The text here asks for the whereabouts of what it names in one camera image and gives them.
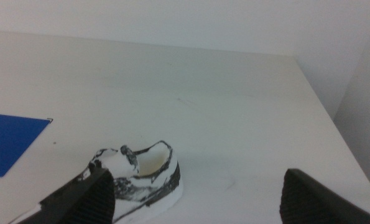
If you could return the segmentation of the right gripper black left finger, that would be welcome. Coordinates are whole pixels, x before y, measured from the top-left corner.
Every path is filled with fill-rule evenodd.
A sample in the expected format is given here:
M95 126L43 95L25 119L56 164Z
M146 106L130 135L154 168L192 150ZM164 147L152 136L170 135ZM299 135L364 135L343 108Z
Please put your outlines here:
M19 216L16 223L111 223L114 209L113 176L99 168L83 180L71 180Z

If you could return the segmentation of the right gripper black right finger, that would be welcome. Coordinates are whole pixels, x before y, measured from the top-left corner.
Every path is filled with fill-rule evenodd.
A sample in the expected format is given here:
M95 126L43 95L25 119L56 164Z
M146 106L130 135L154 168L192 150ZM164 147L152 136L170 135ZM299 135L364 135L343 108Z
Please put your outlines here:
M370 213L300 169L287 169L284 175L279 213L283 224L370 224Z

